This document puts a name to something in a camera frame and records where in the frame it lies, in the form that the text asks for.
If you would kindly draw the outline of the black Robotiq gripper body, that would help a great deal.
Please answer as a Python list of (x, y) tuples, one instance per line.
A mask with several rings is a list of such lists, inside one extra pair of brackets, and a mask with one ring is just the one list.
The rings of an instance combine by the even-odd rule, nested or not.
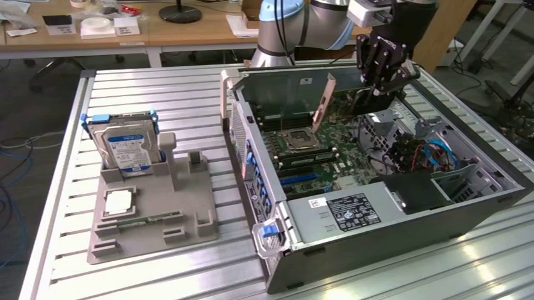
[(408, 59), (438, 11), (438, 1), (370, 1), (376, 8), (390, 8), (390, 19), (374, 26), (370, 36), (406, 45)]

